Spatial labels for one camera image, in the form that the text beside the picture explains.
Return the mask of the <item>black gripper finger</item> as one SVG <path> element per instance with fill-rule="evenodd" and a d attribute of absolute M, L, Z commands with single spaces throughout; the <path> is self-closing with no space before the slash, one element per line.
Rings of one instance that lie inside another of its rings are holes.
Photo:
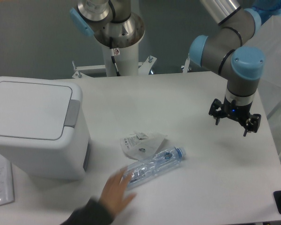
<path fill-rule="evenodd" d="M 224 104 L 217 98 L 214 99 L 208 114 L 215 119 L 215 124 L 218 125 L 220 120 L 225 117 Z"/>
<path fill-rule="evenodd" d="M 260 114 L 250 114 L 249 118 L 244 123 L 244 134 L 246 137 L 247 133 L 256 133 L 260 127 L 261 115 Z"/>

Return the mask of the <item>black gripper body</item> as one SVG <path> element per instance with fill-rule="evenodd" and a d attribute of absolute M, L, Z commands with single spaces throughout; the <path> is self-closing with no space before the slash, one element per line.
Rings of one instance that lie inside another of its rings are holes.
<path fill-rule="evenodd" d="M 228 118 L 236 122 L 249 122 L 253 115 L 250 113 L 252 101 L 239 103 L 235 99 L 228 100 L 226 97 L 221 106 L 221 118 Z"/>

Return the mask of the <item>dark sleeved forearm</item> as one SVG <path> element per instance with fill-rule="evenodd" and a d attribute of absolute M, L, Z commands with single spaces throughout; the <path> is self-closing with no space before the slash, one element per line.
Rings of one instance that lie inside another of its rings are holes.
<path fill-rule="evenodd" d="M 86 205 L 75 209 L 62 225 L 111 225 L 114 216 L 99 201 L 90 198 Z"/>

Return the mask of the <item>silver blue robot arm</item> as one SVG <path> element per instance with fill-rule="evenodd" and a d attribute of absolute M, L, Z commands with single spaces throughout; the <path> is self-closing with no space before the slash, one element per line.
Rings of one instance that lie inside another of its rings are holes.
<path fill-rule="evenodd" d="M 236 0 L 204 0 L 202 5 L 220 27 L 212 37 L 200 35 L 189 48 L 189 59 L 227 80 L 223 101 L 215 99 L 209 115 L 216 121 L 229 118 L 245 133 L 256 133 L 261 116 L 250 109 L 265 56 L 246 46 L 261 27 L 259 14 L 243 9 Z M 143 20 L 131 11 L 128 0 L 80 0 L 70 9 L 76 28 L 102 46 L 108 76 L 138 75 L 138 44 L 145 34 Z"/>

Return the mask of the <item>bare human hand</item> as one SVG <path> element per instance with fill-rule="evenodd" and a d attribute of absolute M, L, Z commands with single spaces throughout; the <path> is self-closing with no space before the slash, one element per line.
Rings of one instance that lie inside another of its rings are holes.
<path fill-rule="evenodd" d="M 125 195 L 128 182 L 132 174 L 123 178 L 126 168 L 119 170 L 106 182 L 98 202 L 106 208 L 108 213 L 115 218 L 136 197 L 136 193 Z"/>

